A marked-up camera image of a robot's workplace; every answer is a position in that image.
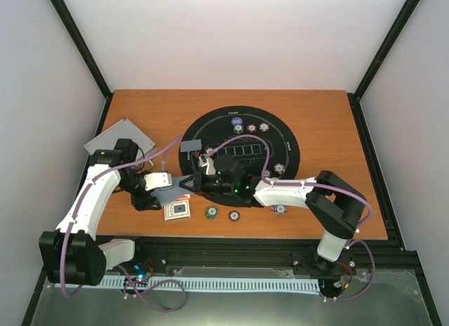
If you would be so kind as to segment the blue chip seat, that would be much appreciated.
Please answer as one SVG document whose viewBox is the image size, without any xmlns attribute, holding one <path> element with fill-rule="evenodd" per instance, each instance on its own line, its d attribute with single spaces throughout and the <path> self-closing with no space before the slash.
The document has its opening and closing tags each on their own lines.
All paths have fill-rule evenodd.
<svg viewBox="0 0 449 326">
<path fill-rule="evenodd" d="M 278 174 L 283 174 L 284 172 L 285 172 L 285 170 L 286 170 L 286 168 L 285 168 L 285 166 L 284 165 L 282 165 L 282 164 L 280 164 L 280 163 L 277 163 L 275 166 L 274 166 L 274 170 L 276 171 L 276 173 L 278 173 Z"/>
<path fill-rule="evenodd" d="M 261 123 L 260 124 L 260 130 L 262 132 L 267 132 L 269 130 L 269 124 L 268 123 Z"/>
</svg>

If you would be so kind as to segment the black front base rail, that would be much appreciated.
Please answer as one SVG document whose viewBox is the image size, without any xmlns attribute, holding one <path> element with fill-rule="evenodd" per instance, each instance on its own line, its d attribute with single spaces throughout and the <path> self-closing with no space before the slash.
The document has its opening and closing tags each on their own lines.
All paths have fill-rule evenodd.
<svg viewBox="0 0 449 326">
<path fill-rule="evenodd" d="M 197 267 L 274 267 L 300 270 L 304 256 L 313 259 L 318 240 L 252 238 L 131 237 L 137 243 L 137 262 L 152 261 L 156 272 L 167 268 Z M 376 269 L 413 270 L 423 276 L 417 252 L 401 249 L 389 241 L 366 242 Z M 371 269 L 368 251 L 357 243 L 342 252 L 343 262 L 355 263 L 357 270 Z"/>
</svg>

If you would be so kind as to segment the black round poker mat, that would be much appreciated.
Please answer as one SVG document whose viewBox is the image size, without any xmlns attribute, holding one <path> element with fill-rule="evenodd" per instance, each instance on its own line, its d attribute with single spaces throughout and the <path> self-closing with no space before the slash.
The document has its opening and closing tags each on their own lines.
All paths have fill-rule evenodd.
<svg viewBox="0 0 449 326">
<path fill-rule="evenodd" d="M 231 119 L 240 117 L 243 120 L 244 135 L 255 135 L 262 138 L 269 147 L 267 170 L 272 178 L 294 179 L 300 166 L 300 149 L 292 130 L 277 116 L 268 111 L 247 106 L 222 107 L 204 114 L 186 130 L 182 141 L 201 140 L 202 149 L 216 148 L 223 142 L 237 136 Z M 262 132 L 261 123 L 268 123 L 269 130 Z M 254 124 L 257 130 L 250 133 L 247 126 Z M 264 145 L 257 139 L 241 138 L 235 140 L 216 152 L 212 158 L 229 154 L 237 160 L 250 175 L 261 175 L 266 159 Z M 278 174 L 274 166 L 280 163 L 285 166 L 283 174 Z"/>
</svg>

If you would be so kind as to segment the blue backed card deck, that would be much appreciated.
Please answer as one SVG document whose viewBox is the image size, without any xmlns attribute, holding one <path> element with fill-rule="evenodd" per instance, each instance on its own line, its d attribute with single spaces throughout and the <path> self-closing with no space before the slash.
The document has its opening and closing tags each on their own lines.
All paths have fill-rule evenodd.
<svg viewBox="0 0 449 326">
<path fill-rule="evenodd" d="M 183 189 L 180 186 L 180 182 L 186 178 L 187 176 L 172 178 L 173 186 L 169 189 L 153 190 L 153 197 L 157 198 L 161 205 L 167 205 L 173 201 L 176 201 L 180 196 L 190 194 L 191 191 Z"/>
</svg>

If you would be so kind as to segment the purple blind button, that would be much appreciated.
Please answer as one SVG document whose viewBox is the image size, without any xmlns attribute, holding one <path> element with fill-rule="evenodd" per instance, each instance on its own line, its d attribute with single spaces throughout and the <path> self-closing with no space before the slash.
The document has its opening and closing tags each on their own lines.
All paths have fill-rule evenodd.
<svg viewBox="0 0 449 326">
<path fill-rule="evenodd" d="M 242 125 L 243 124 L 243 120 L 240 117 L 234 117 L 231 119 L 232 125 L 236 126 L 236 125 Z"/>
</svg>

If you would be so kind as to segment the black right frame rail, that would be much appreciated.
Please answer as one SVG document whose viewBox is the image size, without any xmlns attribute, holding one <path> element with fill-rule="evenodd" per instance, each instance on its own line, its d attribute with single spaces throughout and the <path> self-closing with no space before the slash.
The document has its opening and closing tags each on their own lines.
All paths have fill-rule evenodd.
<svg viewBox="0 0 449 326">
<path fill-rule="evenodd" d="M 358 131 L 358 136 L 361 141 L 362 150 L 365 155 L 366 163 L 370 173 L 370 178 L 373 183 L 373 188 L 377 198 L 377 203 L 380 207 L 380 214 L 387 230 L 388 244 L 395 245 L 400 250 L 405 250 L 403 238 L 399 229 L 396 215 L 394 213 L 391 199 L 387 191 L 383 174 L 380 168 L 377 154 L 371 140 L 371 136 L 366 124 L 365 117 L 361 108 L 361 103 L 356 99 L 353 93 L 347 93 L 349 106 L 354 117 L 354 122 Z"/>
</svg>

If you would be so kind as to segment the green poker chip stack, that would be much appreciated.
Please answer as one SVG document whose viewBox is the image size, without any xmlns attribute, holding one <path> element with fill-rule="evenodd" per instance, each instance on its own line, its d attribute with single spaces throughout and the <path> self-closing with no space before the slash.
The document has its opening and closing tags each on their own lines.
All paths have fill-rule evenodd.
<svg viewBox="0 0 449 326">
<path fill-rule="evenodd" d="M 207 219 L 215 219 L 218 215 L 219 210 L 215 206 L 207 207 L 205 211 L 205 216 Z"/>
</svg>

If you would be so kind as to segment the black frame post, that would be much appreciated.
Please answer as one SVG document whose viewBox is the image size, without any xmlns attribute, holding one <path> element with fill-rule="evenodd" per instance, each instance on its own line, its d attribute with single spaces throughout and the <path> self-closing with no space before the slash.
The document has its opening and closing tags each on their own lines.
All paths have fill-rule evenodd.
<svg viewBox="0 0 449 326">
<path fill-rule="evenodd" d="M 82 33 L 80 32 L 71 12 L 69 11 L 65 0 L 50 0 L 55 12 L 58 14 L 59 19 L 63 23 L 67 33 L 72 39 L 73 44 L 79 52 L 82 60 L 86 64 L 93 80 L 99 88 L 102 96 L 106 101 L 112 99 L 113 93 L 110 90 L 104 76 L 102 75 L 97 62 L 95 61 Z"/>
<path fill-rule="evenodd" d="M 382 66 L 382 63 L 387 58 L 390 50 L 393 48 L 397 39 L 401 35 L 401 32 L 408 23 L 420 1 L 421 0 L 404 1 L 400 11 L 396 15 L 391 27 L 389 28 L 386 36 L 381 42 L 380 47 L 378 48 L 374 58 L 369 64 L 365 74 L 363 75 L 354 92 L 354 98 L 357 102 L 360 102 L 362 100 L 362 97 L 366 93 L 368 87 L 370 86 L 380 67 Z"/>
</svg>

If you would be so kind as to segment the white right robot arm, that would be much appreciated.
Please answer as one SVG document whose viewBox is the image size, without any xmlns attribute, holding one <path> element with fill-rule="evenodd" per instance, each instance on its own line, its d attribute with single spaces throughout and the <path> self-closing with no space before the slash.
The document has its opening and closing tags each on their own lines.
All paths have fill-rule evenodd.
<svg viewBox="0 0 449 326">
<path fill-rule="evenodd" d="M 286 205 L 310 210 L 324 232 L 315 254 L 303 264 L 322 274 L 331 273 L 360 225 L 373 213 L 362 194 L 327 170 L 317 177 L 283 181 L 246 173 L 198 171 L 180 181 L 180 187 L 210 201 L 230 198 L 234 207 Z"/>
</svg>

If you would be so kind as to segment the dealt blue backed card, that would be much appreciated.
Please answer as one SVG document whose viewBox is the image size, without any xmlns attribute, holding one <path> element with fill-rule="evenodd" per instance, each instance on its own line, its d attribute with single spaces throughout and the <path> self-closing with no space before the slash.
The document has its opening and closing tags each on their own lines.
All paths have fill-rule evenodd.
<svg viewBox="0 0 449 326">
<path fill-rule="evenodd" d="M 180 143 L 180 152 L 191 152 L 202 150 L 201 140 L 185 140 Z"/>
</svg>

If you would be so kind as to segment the metal front tray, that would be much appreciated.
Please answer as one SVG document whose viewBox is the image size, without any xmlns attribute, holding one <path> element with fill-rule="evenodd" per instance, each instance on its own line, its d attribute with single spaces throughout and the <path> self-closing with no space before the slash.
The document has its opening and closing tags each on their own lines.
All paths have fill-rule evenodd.
<svg viewBox="0 0 449 326">
<path fill-rule="evenodd" d="M 188 278 L 295 278 L 287 271 L 184 269 Z M 154 291 L 143 298 L 124 292 L 117 272 L 100 285 L 68 299 L 57 285 L 45 284 L 33 325 L 432 325 L 412 271 L 364 271 L 350 283 L 350 301 L 318 294 Z"/>
</svg>

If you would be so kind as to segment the orange poker chip stack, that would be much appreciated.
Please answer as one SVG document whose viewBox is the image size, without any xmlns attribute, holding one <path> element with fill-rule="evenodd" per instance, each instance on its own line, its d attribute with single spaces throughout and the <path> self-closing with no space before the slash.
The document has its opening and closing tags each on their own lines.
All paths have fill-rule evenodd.
<svg viewBox="0 0 449 326">
<path fill-rule="evenodd" d="M 229 218 L 229 220 L 232 221 L 232 222 L 237 222 L 237 221 L 239 221 L 239 220 L 240 220 L 240 217 L 241 217 L 240 213 L 237 212 L 237 211 L 235 211 L 235 210 L 230 211 L 229 214 L 228 214 L 228 218 Z"/>
</svg>

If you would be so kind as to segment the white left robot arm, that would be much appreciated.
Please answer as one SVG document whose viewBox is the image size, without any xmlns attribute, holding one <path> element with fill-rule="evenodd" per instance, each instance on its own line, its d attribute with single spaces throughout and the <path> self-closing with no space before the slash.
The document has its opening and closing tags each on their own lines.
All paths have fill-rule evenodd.
<svg viewBox="0 0 449 326">
<path fill-rule="evenodd" d="M 129 271 L 139 271 L 146 254 L 135 247 L 134 240 L 115 238 L 98 245 L 98 225 L 109 198 L 116 188 L 128 192 L 136 210 L 160 210 L 153 191 L 171 186 L 166 172 L 140 172 L 135 165 L 138 145 L 119 139 L 113 149 L 98 149 L 88 160 L 86 180 L 74 204 L 54 231 L 44 231 L 39 239 L 43 269 L 51 283 L 61 286 L 98 285 L 106 271 L 123 264 Z"/>
</svg>

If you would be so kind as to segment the black right rear frame post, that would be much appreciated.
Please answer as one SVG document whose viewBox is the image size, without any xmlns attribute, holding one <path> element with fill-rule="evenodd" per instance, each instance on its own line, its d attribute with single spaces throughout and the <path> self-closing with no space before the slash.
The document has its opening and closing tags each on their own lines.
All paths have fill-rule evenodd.
<svg viewBox="0 0 449 326">
<path fill-rule="evenodd" d="M 401 32 L 408 23 L 420 1 L 421 0 L 404 1 L 400 11 L 396 15 L 391 27 L 389 28 L 386 36 L 381 42 L 380 47 L 378 48 L 374 58 L 369 64 L 365 74 L 363 75 L 354 92 L 354 98 L 357 102 L 360 102 L 362 100 L 362 97 L 366 93 L 368 87 L 370 86 L 380 67 L 382 66 L 382 63 L 387 58 L 390 50 L 393 48 L 397 39 L 401 35 Z"/>
</svg>

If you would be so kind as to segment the blue poker chip stack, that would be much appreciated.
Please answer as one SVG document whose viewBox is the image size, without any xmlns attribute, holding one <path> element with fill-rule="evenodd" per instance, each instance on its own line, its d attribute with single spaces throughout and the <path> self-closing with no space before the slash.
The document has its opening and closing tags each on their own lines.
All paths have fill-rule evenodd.
<svg viewBox="0 0 449 326">
<path fill-rule="evenodd" d="M 287 207 L 285 205 L 273 205 L 272 212 L 275 215 L 284 215 L 287 213 Z"/>
</svg>

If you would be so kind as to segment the blue chip top seat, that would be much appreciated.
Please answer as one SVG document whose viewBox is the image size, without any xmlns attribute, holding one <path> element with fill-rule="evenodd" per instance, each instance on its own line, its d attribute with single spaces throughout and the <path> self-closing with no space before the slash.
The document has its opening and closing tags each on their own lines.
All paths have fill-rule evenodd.
<svg viewBox="0 0 449 326">
<path fill-rule="evenodd" d="M 261 123 L 260 124 L 260 130 L 262 132 L 267 132 L 269 130 L 269 124 L 268 123 Z"/>
</svg>

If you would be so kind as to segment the black left rear frame post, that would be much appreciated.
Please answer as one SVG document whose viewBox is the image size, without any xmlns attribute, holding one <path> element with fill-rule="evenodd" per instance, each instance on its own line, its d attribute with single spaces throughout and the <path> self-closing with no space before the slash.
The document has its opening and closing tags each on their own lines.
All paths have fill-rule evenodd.
<svg viewBox="0 0 449 326">
<path fill-rule="evenodd" d="M 69 11 L 65 0 L 50 0 L 55 12 L 58 14 L 59 19 L 63 23 L 67 33 L 72 39 L 73 44 L 79 52 L 82 60 L 86 64 L 93 80 L 99 88 L 102 96 L 106 101 L 112 99 L 113 93 L 110 90 L 104 76 L 102 75 L 97 62 L 95 61 L 82 33 L 80 32 L 71 12 Z"/>
</svg>

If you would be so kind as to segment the orange chip top seat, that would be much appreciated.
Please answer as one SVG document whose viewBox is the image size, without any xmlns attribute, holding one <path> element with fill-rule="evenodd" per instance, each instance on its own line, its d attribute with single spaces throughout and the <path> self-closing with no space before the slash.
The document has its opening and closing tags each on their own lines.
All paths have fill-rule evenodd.
<svg viewBox="0 0 449 326">
<path fill-rule="evenodd" d="M 257 127 L 254 124 L 250 124 L 247 126 L 247 130 L 250 133 L 254 133 L 257 130 Z"/>
</svg>

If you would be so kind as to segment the green chip top seat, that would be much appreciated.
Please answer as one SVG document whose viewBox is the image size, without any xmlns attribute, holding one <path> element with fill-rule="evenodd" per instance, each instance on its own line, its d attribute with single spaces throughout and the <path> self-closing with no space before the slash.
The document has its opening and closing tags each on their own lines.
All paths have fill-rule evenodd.
<svg viewBox="0 0 449 326">
<path fill-rule="evenodd" d="M 242 134 L 242 133 L 243 133 L 243 126 L 242 126 L 242 125 L 235 125 L 235 126 L 234 126 L 234 132 L 235 132 L 237 135 Z"/>
</svg>

